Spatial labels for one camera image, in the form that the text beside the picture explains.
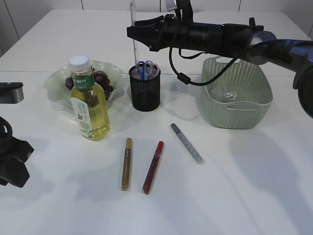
red marker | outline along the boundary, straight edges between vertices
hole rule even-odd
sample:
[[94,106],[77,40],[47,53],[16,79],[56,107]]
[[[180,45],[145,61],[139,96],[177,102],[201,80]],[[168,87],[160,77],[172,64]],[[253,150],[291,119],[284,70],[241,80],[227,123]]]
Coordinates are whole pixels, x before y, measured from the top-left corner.
[[155,155],[153,156],[153,159],[152,159],[145,183],[142,187],[142,192],[146,195],[148,195],[150,192],[150,189],[151,189],[151,186],[153,183],[153,179],[154,179],[155,174],[156,174],[158,162],[159,162],[161,154],[162,154],[163,146],[164,146],[164,142],[160,141],[157,145]]

white bottle cap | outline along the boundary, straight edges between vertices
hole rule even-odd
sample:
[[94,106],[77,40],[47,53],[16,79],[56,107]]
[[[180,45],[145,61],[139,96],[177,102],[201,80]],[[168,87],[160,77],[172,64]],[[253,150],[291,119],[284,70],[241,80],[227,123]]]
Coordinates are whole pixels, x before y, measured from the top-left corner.
[[74,55],[68,60],[68,66],[73,72],[82,73],[91,69],[91,62],[86,55]]

white wall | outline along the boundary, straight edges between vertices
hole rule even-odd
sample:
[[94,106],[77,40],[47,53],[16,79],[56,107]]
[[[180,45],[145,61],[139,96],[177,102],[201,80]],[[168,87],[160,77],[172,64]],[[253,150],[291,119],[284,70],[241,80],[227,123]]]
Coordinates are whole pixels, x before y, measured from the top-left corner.
[[22,37],[53,9],[82,9],[81,0],[5,0],[18,35]]
[[[238,11],[240,0],[191,0],[194,12]],[[166,12],[165,1],[161,0],[161,11]]]
[[14,29],[4,0],[0,0],[0,47],[1,51],[8,51],[17,41],[18,35]]
[[[159,0],[135,0],[136,11],[159,12]],[[86,10],[129,10],[130,0],[83,0]]]
[[281,11],[307,35],[313,25],[313,0],[242,0],[241,11]]

yellow liquid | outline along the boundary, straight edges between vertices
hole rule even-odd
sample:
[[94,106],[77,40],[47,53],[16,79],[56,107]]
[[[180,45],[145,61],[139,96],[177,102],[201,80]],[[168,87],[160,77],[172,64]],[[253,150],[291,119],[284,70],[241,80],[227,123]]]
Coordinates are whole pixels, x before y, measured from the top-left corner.
[[103,139],[110,130],[107,102],[102,87],[95,83],[90,89],[79,90],[73,87],[71,97],[82,100],[88,105],[89,116],[93,129],[93,138],[84,136],[92,141]]

bottle label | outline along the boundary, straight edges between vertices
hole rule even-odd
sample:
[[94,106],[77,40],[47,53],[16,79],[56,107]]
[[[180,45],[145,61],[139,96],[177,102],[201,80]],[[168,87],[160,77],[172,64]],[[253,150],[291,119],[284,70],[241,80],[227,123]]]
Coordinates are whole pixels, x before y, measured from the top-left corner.
[[94,132],[91,125],[91,119],[88,111],[88,105],[80,99],[71,98],[79,130],[83,136],[93,139]]
[[93,74],[85,77],[73,76],[74,86],[80,90],[88,89],[94,86]]

